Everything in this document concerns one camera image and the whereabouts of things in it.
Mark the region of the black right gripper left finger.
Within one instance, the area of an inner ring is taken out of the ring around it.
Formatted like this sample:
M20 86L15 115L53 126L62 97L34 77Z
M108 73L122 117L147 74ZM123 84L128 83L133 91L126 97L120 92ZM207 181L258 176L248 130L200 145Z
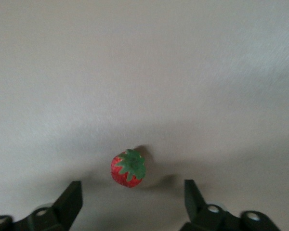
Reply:
M53 204L41 205L22 220L1 215L0 231L68 231L82 206L82 183L73 181Z

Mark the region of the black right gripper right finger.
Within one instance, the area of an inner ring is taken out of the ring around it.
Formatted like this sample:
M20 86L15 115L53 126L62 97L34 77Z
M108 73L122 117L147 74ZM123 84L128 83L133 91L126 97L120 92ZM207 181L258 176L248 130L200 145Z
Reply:
M278 231L264 213L250 210L236 217L218 205L206 203L194 180L184 181L184 203L189 221L182 231Z

